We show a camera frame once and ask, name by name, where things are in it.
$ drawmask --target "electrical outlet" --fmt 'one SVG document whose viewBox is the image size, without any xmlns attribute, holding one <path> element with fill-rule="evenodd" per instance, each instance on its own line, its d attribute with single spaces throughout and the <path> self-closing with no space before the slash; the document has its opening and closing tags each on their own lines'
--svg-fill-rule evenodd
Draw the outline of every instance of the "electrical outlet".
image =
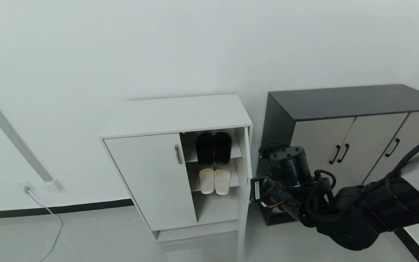
<svg viewBox="0 0 419 262">
<path fill-rule="evenodd" d="M 33 188 L 33 186 L 29 183 L 29 182 L 17 182 L 16 183 L 17 184 L 17 186 L 22 190 L 22 191 L 24 191 L 24 187 L 25 186 L 28 186 L 28 187 L 30 187 L 30 190 L 31 191 L 34 191 L 35 189 Z"/>
<path fill-rule="evenodd" d="M 51 182 L 45 182 L 42 184 L 42 186 L 46 189 L 48 192 L 63 192 L 64 188 L 61 185 L 61 183 L 58 181 L 58 179 L 53 179 Z"/>
</svg>

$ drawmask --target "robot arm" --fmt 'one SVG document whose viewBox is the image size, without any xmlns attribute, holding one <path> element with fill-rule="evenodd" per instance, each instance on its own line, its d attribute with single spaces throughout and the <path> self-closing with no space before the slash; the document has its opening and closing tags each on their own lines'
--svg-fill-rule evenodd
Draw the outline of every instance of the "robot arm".
<svg viewBox="0 0 419 262">
<path fill-rule="evenodd" d="M 342 247 L 362 250 L 382 232 L 419 223 L 419 156 L 412 159 L 419 145 L 383 179 L 345 187 L 336 195 L 334 175 L 316 170 L 311 176 L 302 147 L 271 143 L 259 152 L 271 174 L 252 179 L 254 201 L 288 212 Z"/>
</svg>

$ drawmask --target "baseboard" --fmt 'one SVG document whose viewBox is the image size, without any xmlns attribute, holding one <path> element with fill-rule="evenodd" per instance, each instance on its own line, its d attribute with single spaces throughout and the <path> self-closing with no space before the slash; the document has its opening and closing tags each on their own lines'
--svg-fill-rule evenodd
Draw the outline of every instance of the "baseboard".
<svg viewBox="0 0 419 262">
<path fill-rule="evenodd" d="M 394 233 L 419 262 L 419 245 L 417 242 L 407 233 L 405 229 L 397 229 Z"/>
<path fill-rule="evenodd" d="M 50 207 L 54 214 L 80 212 L 97 209 L 111 209 L 113 207 L 127 207 L 133 206 L 132 199 L 121 199 L 116 201 L 88 203 L 64 207 Z M 46 215 L 49 214 L 48 210 L 43 207 L 39 209 L 17 209 L 17 210 L 3 210 L 0 211 L 0 218 L 5 217 L 18 217 L 18 216 L 31 216 L 31 215 Z"/>
</svg>

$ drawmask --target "door handle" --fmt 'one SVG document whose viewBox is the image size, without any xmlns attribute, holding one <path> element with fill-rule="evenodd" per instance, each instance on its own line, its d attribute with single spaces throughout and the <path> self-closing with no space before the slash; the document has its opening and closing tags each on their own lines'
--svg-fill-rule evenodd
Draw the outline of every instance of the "door handle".
<svg viewBox="0 0 419 262">
<path fill-rule="evenodd" d="M 179 164 L 182 164 L 182 160 L 180 159 L 179 146 L 178 146 L 178 145 L 175 145 L 175 146 L 174 146 L 174 149 L 176 150 L 176 158 L 177 158 L 177 162 L 178 162 Z"/>
<path fill-rule="evenodd" d="M 350 148 L 350 145 L 346 144 L 346 152 L 344 153 L 341 159 L 337 159 L 337 163 L 341 163 L 342 161 L 344 161 L 344 157 L 346 157 L 346 154 L 349 151 L 349 148 Z"/>
<path fill-rule="evenodd" d="M 398 145 L 399 145 L 399 143 L 400 143 L 400 139 L 395 139 L 395 141 L 396 141 L 397 143 L 395 144 L 394 149 L 392 149 L 392 151 L 391 151 L 389 154 L 386 154 L 386 157 L 387 157 L 387 158 L 388 158 L 388 157 L 390 157 L 392 153 L 394 153 L 395 149 L 397 148 L 397 146 L 398 146 Z"/>
<path fill-rule="evenodd" d="M 334 156 L 334 159 L 333 160 L 329 161 L 329 164 L 334 164 L 334 161 L 336 161 L 337 155 L 339 155 L 340 146 L 337 145 L 336 148 L 337 148 L 336 155 Z"/>
</svg>

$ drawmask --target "white shoe cabinet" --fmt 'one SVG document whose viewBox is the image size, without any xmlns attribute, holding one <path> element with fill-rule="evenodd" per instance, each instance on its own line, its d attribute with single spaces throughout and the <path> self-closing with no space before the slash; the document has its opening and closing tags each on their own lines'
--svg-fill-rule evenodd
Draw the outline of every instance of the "white shoe cabinet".
<svg viewBox="0 0 419 262">
<path fill-rule="evenodd" d="M 238 231 L 241 259 L 250 197 L 251 120 L 238 95 L 126 102 L 100 136 L 157 241 Z M 195 140 L 230 134 L 227 195 L 202 194 Z"/>
</svg>

